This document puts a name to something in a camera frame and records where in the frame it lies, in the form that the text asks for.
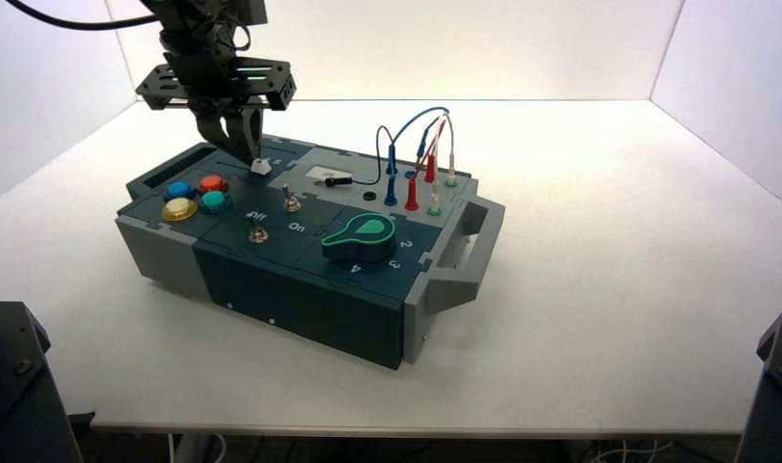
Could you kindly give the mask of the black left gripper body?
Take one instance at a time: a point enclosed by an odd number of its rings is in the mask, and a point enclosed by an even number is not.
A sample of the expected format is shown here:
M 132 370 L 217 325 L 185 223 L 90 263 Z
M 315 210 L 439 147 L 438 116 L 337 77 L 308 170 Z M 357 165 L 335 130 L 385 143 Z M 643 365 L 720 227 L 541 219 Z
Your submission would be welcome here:
M 290 63 L 239 56 L 212 30 L 196 35 L 163 30 L 159 39 L 166 63 L 153 68 L 136 88 L 152 109 L 178 99 L 283 111 L 297 90 Z

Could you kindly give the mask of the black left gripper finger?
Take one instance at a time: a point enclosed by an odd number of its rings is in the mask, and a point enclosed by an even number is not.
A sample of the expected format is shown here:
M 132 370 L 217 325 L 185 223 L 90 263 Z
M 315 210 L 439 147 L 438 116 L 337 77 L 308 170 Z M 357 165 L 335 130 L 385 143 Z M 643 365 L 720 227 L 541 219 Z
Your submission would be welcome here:
M 242 161 L 255 161 L 260 158 L 263 110 L 245 107 L 241 110 L 245 149 L 240 154 Z
M 196 115 L 197 128 L 204 140 L 243 163 L 252 163 L 255 150 L 250 142 L 251 116 L 246 113 L 230 115 Z

